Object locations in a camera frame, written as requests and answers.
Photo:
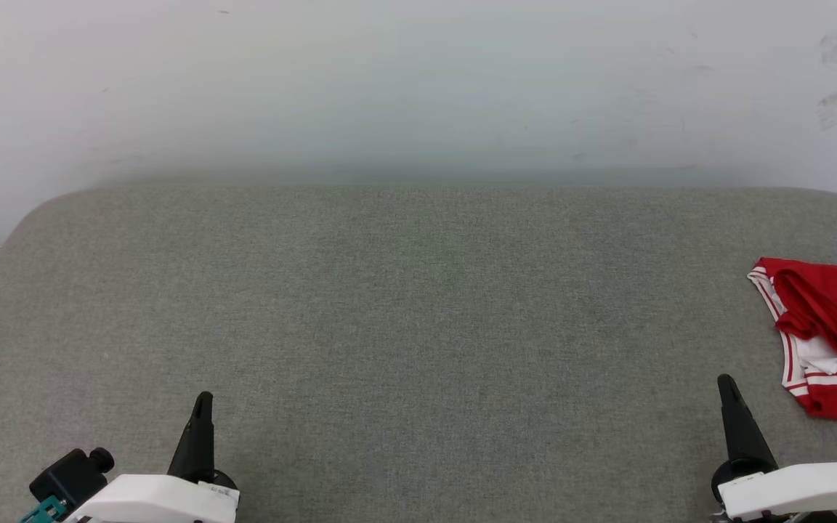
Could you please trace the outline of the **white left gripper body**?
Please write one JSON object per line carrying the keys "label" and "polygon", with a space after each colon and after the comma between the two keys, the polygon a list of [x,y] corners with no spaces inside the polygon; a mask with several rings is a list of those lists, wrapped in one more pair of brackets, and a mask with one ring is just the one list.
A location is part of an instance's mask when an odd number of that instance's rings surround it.
{"label": "white left gripper body", "polygon": [[120,474],[66,522],[235,522],[239,490],[168,474]]}

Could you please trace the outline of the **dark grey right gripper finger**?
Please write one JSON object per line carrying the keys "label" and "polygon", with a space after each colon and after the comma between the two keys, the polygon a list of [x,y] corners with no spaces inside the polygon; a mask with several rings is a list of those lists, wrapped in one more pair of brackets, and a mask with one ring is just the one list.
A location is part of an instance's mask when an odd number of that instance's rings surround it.
{"label": "dark grey right gripper finger", "polygon": [[717,378],[727,459],[717,474],[770,473],[779,466],[733,377]]}

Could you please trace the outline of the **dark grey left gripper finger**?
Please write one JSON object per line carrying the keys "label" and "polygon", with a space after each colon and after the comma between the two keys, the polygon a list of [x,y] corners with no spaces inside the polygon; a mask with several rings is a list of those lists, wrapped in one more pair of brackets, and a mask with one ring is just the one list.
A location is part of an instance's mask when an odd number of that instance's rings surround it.
{"label": "dark grey left gripper finger", "polygon": [[197,395],[167,468],[169,476],[193,483],[215,480],[213,399],[210,392]]}

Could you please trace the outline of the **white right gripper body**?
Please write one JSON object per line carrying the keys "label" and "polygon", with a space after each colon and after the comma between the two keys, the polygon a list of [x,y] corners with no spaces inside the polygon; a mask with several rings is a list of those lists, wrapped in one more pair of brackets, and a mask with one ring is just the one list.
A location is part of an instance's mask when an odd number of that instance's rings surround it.
{"label": "white right gripper body", "polygon": [[837,511],[837,461],[749,474],[717,486],[728,519]]}

